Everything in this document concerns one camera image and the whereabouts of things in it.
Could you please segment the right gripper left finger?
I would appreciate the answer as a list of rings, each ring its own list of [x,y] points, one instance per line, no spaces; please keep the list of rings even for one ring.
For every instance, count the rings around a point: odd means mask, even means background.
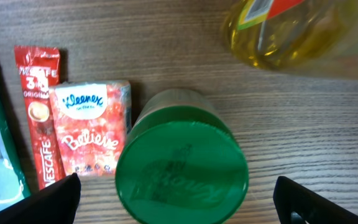
[[[76,173],[0,211],[0,224],[72,224],[80,202]]]

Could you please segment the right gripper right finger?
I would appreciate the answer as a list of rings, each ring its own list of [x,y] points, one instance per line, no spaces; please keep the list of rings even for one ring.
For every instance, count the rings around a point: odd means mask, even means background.
[[[358,215],[285,176],[276,181],[273,202],[281,224],[358,224]]]

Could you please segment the green lid jar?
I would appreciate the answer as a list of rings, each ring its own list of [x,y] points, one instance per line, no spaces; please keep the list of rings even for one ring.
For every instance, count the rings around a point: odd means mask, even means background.
[[[209,101],[170,89],[147,102],[127,135],[115,184],[140,223],[223,223],[243,203],[249,171]]]

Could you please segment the red Nescafe coffee stick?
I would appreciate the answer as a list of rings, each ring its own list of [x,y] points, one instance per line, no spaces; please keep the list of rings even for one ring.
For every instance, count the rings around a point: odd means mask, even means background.
[[[14,56],[39,189],[44,189],[65,177],[49,98],[49,88],[60,83],[60,52],[53,47],[17,45]]]

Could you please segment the yellow Vim dish soap bottle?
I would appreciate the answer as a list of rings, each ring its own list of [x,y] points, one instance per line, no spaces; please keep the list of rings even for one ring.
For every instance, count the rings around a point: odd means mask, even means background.
[[[223,38],[255,68],[358,80],[358,0],[239,1]]]

